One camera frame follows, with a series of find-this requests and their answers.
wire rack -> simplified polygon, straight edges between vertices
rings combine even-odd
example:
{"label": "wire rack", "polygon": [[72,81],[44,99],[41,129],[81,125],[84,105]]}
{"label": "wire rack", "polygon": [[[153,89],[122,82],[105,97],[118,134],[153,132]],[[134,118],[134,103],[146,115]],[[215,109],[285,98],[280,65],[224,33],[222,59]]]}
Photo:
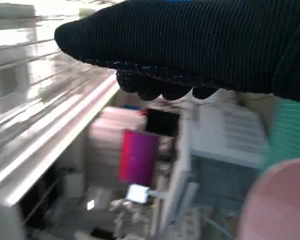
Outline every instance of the wire rack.
{"label": "wire rack", "polygon": [[105,69],[63,54],[52,38],[75,18],[19,19],[17,30],[3,31],[19,39],[0,45],[0,154],[27,144],[105,80]]}

metal shelf rail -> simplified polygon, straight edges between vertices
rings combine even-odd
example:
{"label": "metal shelf rail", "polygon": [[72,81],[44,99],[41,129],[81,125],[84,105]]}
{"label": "metal shelf rail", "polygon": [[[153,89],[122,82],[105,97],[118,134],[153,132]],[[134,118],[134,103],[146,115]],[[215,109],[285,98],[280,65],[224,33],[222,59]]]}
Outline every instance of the metal shelf rail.
{"label": "metal shelf rail", "polygon": [[[0,46],[0,51],[51,41]],[[112,70],[75,61],[60,51],[10,62],[0,66],[0,71],[47,60],[47,57],[52,57],[48,62],[54,64],[55,72],[30,82],[26,92],[22,92],[27,96],[25,101],[0,112],[0,184],[24,163],[30,164],[34,172],[36,163],[40,163],[37,171],[47,169],[119,89]],[[18,94],[16,87],[14,92],[0,97],[0,104]],[[35,176],[30,175],[33,183]]]}

white light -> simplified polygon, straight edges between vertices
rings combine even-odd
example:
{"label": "white light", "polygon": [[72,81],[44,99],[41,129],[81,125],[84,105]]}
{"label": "white light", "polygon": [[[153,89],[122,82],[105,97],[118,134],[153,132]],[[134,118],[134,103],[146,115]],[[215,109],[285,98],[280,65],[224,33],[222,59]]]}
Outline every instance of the white light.
{"label": "white light", "polygon": [[95,207],[95,200],[91,200],[86,204],[86,209],[91,210]]}
{"label": "white light", "polygon": [[138,184],[130,185],[128,189],[128,193],[126,195],[126,199],[131,202],[135,202],[138,204],[145,204],[148,199],[148,190],[150,188],[147,186],[142,186]]}

ribbed knit fabric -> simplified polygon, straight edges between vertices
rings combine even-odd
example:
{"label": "ribbed knit fabric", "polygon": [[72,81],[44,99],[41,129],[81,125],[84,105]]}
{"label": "ribbed knit fabric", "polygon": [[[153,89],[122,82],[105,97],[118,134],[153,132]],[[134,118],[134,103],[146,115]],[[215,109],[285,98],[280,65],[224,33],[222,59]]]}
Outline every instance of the ribbed knit fabric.
{"label": "ribbed knit fabric", "polygon": [[55,40],[135,81],[300,101],[300,0],[129,0],[60,26]]}

glove fingers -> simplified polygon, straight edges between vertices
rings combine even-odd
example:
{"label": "glove fingers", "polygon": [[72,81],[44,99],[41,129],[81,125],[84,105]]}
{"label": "glove fingers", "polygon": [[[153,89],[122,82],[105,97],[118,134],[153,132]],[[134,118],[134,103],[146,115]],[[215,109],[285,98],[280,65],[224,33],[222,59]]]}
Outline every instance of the glove fingers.
{"label": "glove fingers", "polygon": [[214,94],[216,91],[218,91],[218,88],[212,88],[212,87],[205,87],[205,88],[197,88],[194,87],[192,90],[192,95],[196,99],[206,99],[210,97],[212,94]]}
{"label": "glove fingers", "polygon": [[151,101],[161,94],[166,100],[174,101],[182,98],[192,89],[192,87],[171,84],[129,71],[118,70],[116,72],[116,79],[123,91],[138,93],[140,99],[143,101]]}

